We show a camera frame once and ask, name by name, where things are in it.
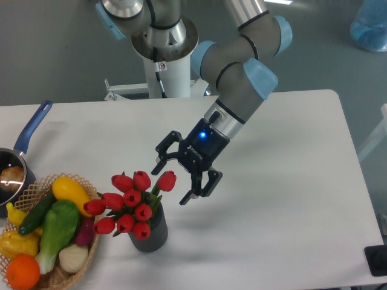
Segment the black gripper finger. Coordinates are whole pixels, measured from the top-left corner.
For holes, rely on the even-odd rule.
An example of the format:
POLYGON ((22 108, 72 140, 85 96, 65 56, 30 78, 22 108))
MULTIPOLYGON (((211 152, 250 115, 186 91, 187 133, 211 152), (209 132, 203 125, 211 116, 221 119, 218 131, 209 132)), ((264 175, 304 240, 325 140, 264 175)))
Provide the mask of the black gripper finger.
POLYGON ((183 140, 181 134, 172 130, 167 136, 156 146, 155 150, 158 153, 157 164, 151 171, 151 175, 158 175, 165 167, 168 161, 177 159, 181 153, 179 151, 168 153, 168 149, 174 143, 180 143, 183 140))
POLYGON ((186 205, 191 199, 209 197, 222 179, 223 173, 215 169, 209 169, 207 176, 208 180, 202 187, 203 173, 195 172, 190 174, 191 188, 179 202, 180 205, 186 205))

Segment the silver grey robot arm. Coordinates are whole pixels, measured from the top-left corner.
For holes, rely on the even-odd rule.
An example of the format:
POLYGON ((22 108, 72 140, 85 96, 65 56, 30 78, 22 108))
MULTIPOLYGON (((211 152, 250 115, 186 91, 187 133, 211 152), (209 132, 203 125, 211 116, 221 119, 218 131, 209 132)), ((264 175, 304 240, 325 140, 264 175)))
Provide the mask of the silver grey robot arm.
POLYGON ((200 42, 180 1, 99 1, 96 10, 116 39, 129 37, 143 59, 150 98, 188 97, 191 73, 218 91, 218 98, 187 137, 169 133, 157 146, 158 174, 175 159, 190 173, 186 204, 208 197, 222 178, 215 159, 278 84, 262 63, 286 49, 290 24, 272 16, 263 1, 226 1, 238 36, 225 46, 200 42))

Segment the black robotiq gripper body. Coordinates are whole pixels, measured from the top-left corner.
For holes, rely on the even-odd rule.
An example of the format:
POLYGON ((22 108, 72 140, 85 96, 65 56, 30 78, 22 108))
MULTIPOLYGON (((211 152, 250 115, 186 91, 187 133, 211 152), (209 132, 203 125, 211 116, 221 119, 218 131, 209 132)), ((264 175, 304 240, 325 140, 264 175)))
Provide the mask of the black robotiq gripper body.
POLYGON ((201 175, 230 143, 230 139, 212 129, 202 118, 188 136, 179 143, 178 163, 189 173, 201 175))

